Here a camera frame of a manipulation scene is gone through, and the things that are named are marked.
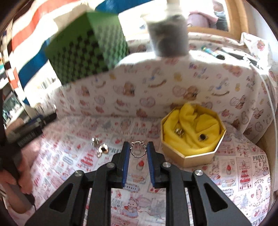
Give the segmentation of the person's left hand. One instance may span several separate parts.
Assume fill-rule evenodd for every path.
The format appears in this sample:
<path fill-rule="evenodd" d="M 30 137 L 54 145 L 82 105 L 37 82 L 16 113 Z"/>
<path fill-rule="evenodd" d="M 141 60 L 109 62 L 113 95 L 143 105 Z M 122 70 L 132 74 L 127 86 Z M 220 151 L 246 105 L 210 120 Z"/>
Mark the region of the person's left hand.
<path fill-rule="evenodd" d="M 11 208 L 19 214 L 27 212 L 27 207 L 20 200 L 20 198 L 14 193 L 10 185 L 18 185 L 23 194 L 31 194 L 33 189 L 33 184 L 30 174 L 30 166 L 26 157 L 22 154 L 21 163 L 17 166 L 17 169 L 20 174 L 19 179 L 15 179 L 9 172 L 6 170 L 1 171 L 1 186 L 6 192 L 6 200 L 11 206 Z"/>

